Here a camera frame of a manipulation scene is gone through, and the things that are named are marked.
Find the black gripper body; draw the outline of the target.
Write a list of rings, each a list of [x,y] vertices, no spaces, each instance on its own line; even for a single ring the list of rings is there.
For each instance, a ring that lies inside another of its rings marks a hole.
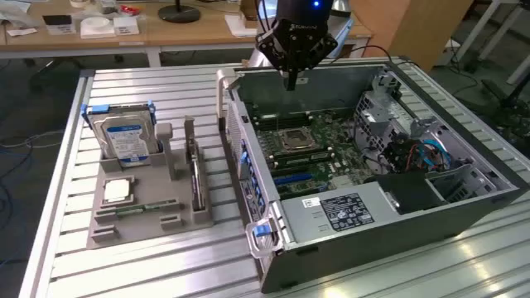
[[[276,7],[276,24],[273,33],[287,52],[291,67],[291,42],[295,37],[311,35],[322,37],[328,34],[330,1],[279,1]]]

